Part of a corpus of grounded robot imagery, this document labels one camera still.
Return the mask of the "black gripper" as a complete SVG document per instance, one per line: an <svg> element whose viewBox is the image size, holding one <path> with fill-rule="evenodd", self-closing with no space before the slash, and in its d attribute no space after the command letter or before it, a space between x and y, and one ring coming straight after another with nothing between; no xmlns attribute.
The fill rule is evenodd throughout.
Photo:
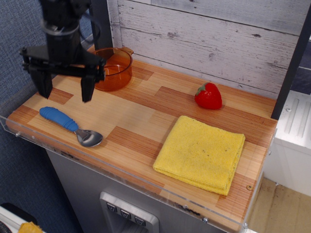
<svg viewBox="0 0 311 233"><path fill-rule="evenodd" d="M39 94L48 99L52 91L52 75L81 77L82 101L92 99L95 82L105 79L105 60L87 52L80 42L80 30L53 32L47 30L46 45L22 47L23 68Z"/></svg>

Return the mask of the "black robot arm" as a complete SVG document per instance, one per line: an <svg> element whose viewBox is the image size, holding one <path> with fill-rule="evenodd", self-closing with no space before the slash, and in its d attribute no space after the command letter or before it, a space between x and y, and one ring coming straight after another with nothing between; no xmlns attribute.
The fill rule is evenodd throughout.
<svg viewBox="0 0 311 233"><path fill-rule="evenodd" d="M92 99L95 84L105 79L106 61L85 50L80 40L80 19L91 7L89 0L42 0L40 22L46 45L22 47L23 68L39 94L49 98L52 76L66 75L81 79L82 101Z"/></svg>

